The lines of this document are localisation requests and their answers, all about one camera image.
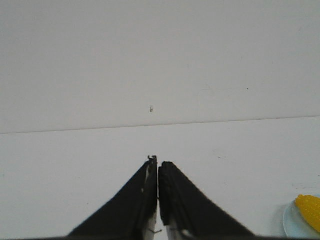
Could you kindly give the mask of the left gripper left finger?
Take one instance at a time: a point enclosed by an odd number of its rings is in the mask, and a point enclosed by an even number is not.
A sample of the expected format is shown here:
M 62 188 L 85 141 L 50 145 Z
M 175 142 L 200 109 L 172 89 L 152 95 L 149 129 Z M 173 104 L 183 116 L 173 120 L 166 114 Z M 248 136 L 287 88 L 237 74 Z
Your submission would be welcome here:
M 153 237 L 157 221 L 157 157 L 149 156 L 119 192 L 69 237 Z

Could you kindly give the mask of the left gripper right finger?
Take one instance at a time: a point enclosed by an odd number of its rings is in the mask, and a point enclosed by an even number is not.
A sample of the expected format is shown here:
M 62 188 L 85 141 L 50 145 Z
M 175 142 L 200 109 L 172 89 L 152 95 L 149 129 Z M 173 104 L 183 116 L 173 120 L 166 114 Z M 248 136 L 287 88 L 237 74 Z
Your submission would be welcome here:
M 169 237 L 253 237 L 172 162 L 158 169 L 160 217 Z

